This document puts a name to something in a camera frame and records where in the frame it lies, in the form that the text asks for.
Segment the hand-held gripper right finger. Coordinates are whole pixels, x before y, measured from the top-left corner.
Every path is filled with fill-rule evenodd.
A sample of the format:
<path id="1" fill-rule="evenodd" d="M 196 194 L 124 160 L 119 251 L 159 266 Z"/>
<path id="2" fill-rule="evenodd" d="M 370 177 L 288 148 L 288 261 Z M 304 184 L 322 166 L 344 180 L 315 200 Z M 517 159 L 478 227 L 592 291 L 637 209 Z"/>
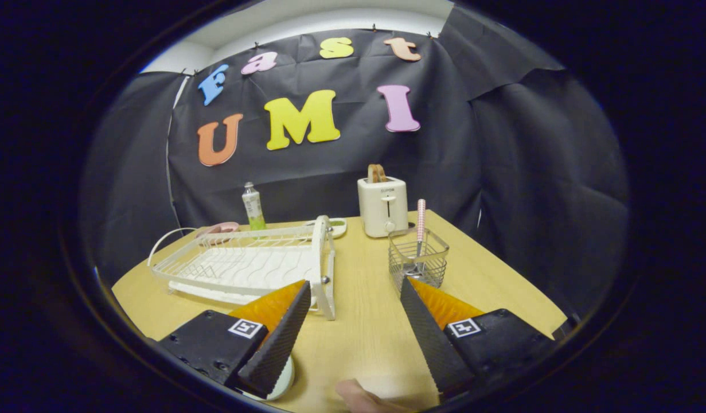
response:
<path id="1" fill-rule="evenodd" d="M 442 399 L 490 392 L 557 346 L 508 309 L 484 312 L 411 277 L 402 282 L 400 301 Z"/>

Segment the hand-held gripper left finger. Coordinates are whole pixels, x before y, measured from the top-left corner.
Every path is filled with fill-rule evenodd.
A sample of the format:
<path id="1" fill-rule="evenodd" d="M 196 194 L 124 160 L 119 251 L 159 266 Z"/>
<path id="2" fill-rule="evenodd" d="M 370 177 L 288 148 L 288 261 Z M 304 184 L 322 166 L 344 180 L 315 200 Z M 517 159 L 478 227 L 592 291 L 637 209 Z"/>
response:
<path id="1" fill-rule="evenodd" d="M 227 388 L 267 398 L 289 359 L 311 304 L 298 280 L 224 314 L 204 310 L 158 344 Z"/>

